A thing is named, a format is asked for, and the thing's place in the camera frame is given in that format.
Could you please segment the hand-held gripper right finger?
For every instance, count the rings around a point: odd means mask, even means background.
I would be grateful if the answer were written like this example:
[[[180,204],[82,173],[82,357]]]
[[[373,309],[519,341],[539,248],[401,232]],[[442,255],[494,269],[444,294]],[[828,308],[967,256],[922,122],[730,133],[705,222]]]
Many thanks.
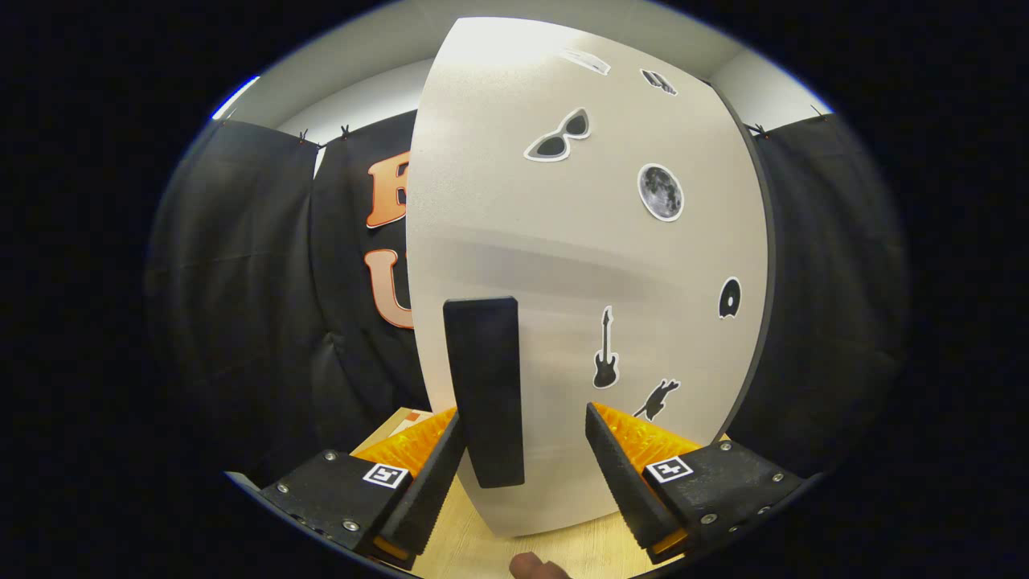
[[[587,404],[586,437],[622,520],[655,565],[728,547],[805,490],[803,477],[739,442],[698,445],[606,404]]]

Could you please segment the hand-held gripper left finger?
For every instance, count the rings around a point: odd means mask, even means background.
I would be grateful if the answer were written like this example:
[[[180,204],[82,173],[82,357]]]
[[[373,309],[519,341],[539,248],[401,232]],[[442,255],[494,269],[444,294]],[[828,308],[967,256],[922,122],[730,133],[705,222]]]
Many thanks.
[[[411,571],[465,453],[457,408],[357,454],[323,450],[261,490],[276,513],[357,556]]]

